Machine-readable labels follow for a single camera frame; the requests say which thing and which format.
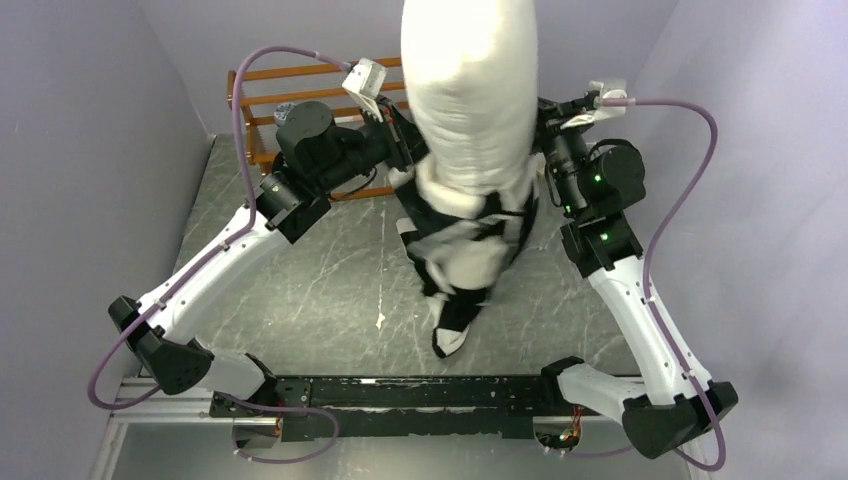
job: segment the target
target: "wooden rail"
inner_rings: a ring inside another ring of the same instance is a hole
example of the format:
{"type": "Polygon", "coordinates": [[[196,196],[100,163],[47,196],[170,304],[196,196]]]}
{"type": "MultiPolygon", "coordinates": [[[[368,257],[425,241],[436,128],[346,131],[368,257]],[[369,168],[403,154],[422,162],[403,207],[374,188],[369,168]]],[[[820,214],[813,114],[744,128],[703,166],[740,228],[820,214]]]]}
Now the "wooden rail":
{"type": "MultiPolygon", "coordinates": [[[[401,59],[400,57],[388,57],[388,58],[378,58],[375,60],[381,65],[391,68],[391,67],[400,67],[401,59]]],[[[339,69],[334,65],[306,65],[299,67],[285,67],[285,68],[273,68],[268,70],[256,70],[247,72],[244,76],[245,82],[257,81],[257,80],[272,80],[279,78],[292,78],[292,77],[302,77],[308,75],[325,75],[332,73],[340,73],[339,69]]],[[[230,109],[233,108],[233,89],[235,88],[235,79],[236,72],[235,70],[230,70],[227,74],[227,105],[229,105],[230,109]]],[[[384,83],[381,91],[389,92],[389,91],[399,91],[404,89],[403,82],[389,82],[384,83]]],[[[244,91],[241,92],[241,101],[239,102],[239,108],[241,109],[242,118],[245,124],[245,154],[247,155],[247,160],[251,165],[258,165],[260,171],[267,175],[271,172],[271,164],[274,161],[274,157],[276,157],[275,152],[267,152],[265,151],[265,147],[262,144],[262,139],[259,135],[259,127],[262,125],[273,125],[274,117],[266,116],[266,117],[256,117],[251,110],[251,107],[256,105],[270,105],[270,104],[279,104],[285,102],[300,102],[304,100],[313,100],[318,98],[331,98],[331,97],[341,97],[347,96],[347,91],[343,88],[327,88],[322,90],[308,90],[302,92],[291,92],[291,93],[279,93],[279,94],[271,94],[271,95],[262,95],[256,97],[247,97],[244,95],[244,91]]],[[[397,102],[398,108],[409,108],[409,104],[407,102],[397,102]]],[[[342,107],[333,109],[333,115],[337,119],[346,119],[348,121],[356,121],[356,119],[351,119],[350,117],[356,117],[359,115],[358,107],[342,107]]],[[[374,196],[382,196],[382,195],[391,195],[392,189],[389,187],[380,187],[380,188],[371,188],[366,189],[357,194],[350,195],[345,197],[345,200],[354,200],[357,198],[369,198],[374,196]]]]}

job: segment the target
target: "black and white fabric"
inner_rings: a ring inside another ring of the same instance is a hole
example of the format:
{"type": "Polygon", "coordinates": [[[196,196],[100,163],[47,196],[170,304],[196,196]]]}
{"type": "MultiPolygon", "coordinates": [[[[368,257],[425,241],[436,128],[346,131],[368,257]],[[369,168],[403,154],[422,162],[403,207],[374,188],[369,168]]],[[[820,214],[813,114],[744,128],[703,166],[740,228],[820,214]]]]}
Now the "black and white fabric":
{"type": "Polygon", "coordinates": [[[533,226],[537,37],[534,0],[403,4],[406,96],[430,154],[389,181],[440,357],[462,346],[533,226]]]}
{"type": "Polygon", "coordinates": [[[538,208],[535,168],[504,188],[470,195],[447,188],[425,158],[413,171],[389,173],[407,215],[398,233],[422,280],[435,320],[433,351],[455,353],[486,305],[501,273],[524,249],[538,208]]]}

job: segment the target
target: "gray marble floor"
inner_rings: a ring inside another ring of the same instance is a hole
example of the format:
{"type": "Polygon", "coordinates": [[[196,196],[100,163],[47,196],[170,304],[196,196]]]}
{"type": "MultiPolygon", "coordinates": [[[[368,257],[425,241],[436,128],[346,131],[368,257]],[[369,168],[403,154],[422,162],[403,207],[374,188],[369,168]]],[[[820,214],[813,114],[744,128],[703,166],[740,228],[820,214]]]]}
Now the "gray marble floor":
{"type": "MultiPolygon", "coordinates": [[[[219,136],[178,268],[243,198],[232,138],[219,136]]],[[[394,197],[336,204],[298,243],[236,281],[198,337],[215,348],[253,353],[279,374],[538,373],[570,355],[608,373],[637,373],[612,315],[565,256],[561,217],[547,197],[540,213],[530,246],[502,277],[494,305],[446,360],[430,348],[433,319],[395,230],[402,210],[394,197]]]]}

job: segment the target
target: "purple cable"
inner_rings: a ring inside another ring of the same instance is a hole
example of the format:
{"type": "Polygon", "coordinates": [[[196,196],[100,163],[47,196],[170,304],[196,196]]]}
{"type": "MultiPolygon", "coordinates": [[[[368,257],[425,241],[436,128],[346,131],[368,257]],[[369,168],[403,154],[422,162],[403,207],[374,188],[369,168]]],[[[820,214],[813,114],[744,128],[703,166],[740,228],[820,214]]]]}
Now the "purple cable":
{"type": "MultiPolygon", "coordinates": [[[[236,72],[236,78],[233,85],[232,125],[233,135],[235,137],[236,155],[238,156],[239,160],[239,169],[241,171],[242,178],[244,179],[245,187],[247,188],[247,203],[248,207],[250,208],[250,218],[244,227],[240,228],[235,233],[227,237],[227,239],[225,240],[227,244],[231,244],[238,240],[244,234],[249,232],[253,228],[254,223],[256,223],[256,196],[253,194],[253,182],[251,182],[250,180],[250,169],[247,163],[247,156],[244,153],[244,139],[241,131],[241,108],[239,108],[239,106],[241,104],[241,84],[244,81],[244,75],[247,73],[247,69],[250,68],[250,65],[253,64],[253,62],[256,61],[257,58],[271,52],[296,53],[298,55],[312,57],[322,62],[335,65],[339,67],[339,69],[343,72],[348,72],[351,69],[350,63],[340,62],[338,60],[334,60],[330,57],[326,57],[318,52],[314,52],[311,50],[304,50],[302,48],[285,46],[272,46],[260,48],[259,50],[256,50],[255,52],[248,55],[248,57],[245,58],[242,64],[239,66],[238,71],[236,72]]],[[[223,246],[216,245],[214,248],[210,249],[208,252],[206,252],[206,254],[200,257],[197,262],[195,262],[191,267],[188,268],[188,270],[186,270],[184,275],[177,279],[174,284],[171,285],[171,287],[168,288],[165,293],[162,294],[162,296],[158,299],[159,302],[164,304],[165,302],[173,298],[174,294],[176,294],[177,291],[189,281],[189,279],[196,275],[201,268],[203,268],[207,263],[209,263],[209,261],[213,257],[215,257],[215,255],[221,252],[221,250],[223,250],[223,246]]],[[[106,367],[106,364],[115,354],[115,352],[117,352],[118,349],[121,348],[121,345],[123,345],[127,338],[132,335],[135,329],[138,328],[138,326],[142,323],[149,320],[150,317],[153,316],[153,314],[156,313],[158,310],[158,305],[154,303],[153,305],[148,307],[144,312],[142,312],[138,316],[138,318],[136,318],[126,329],[124,329],[124,331],[121,332],[117,340],[115,340],[115,342],[106,352],[106,355],[100,360],[97,367],[95,367],[94,372],[92,372],[91,377],[88,380],[87,388],[88,399],[89,401],[91,401],[92,404],[105,410],[122,410],[138,405],[139,403],[147,400],[148,398],[152,397],[154,394],[161,390],[158,386],[154,387],[149,392],[142,394],[138,398],[134,398],[123,403],[105,402],[97,396],[97,379],[100,377],[100,374],[103,373],[103,369],[106,367]]]]}
{"type": "Polygon", "coordinates": [[[336,441],[339,439],[339,432],[341,431],[341,427],[339,426],[339,421],[336,419],[335,415],[328,412],[327,410],[322,410],[320,408],[308,408],[308,407],[268,407],[268,406],[265,406],[265,405],[258,405],[258,404],[255,404],[255,403],[245,402],[244,400],[239,400],[239,399],[233,397],[232,395],[221,394],[221,396],[226,398],[227,400],[236,402],[243,407],[252,408],[252,409],[255,409],[255,410],[263,410],[263,411],[266,411],[266,412],[273,412],[273,413],[288,413],[288,412],[291,412],[291,413],[315,413],[315,414],[318,414],[318,415],[323,415],[323,416],[329,418],[331,422],[333,422],[333,435],[330,437],[330,440],[327,442],[326,445],[324,445],[323,447],[319,448],[318,450],[315,450],[314,452],[312,452],[308,455],[304,455],[302,457],[297,457],[297,458],[284,458],[284,459],[254,457],[252,455],[248,455],[247,453],[244,453],[244,451],[242,451],[242,449],[239,448],[239,446],[238,446],[238,442],[236,441],[236,430],[233,429],[233,435],[232,435],[233,454],[238,455],[239,457],[241,457],[241,458],[243,458],[243,459],[245,459],[249,462],[268,463],[268,464],[272,464],[272,465],[287,465],[287,464],[291,464],[291,463],[305,462],[307,460],[312,460],[313,458],[317,457],[318,455],[321,455],[322,453],[329,450],[330,447],[335,445],[336,441]]]}

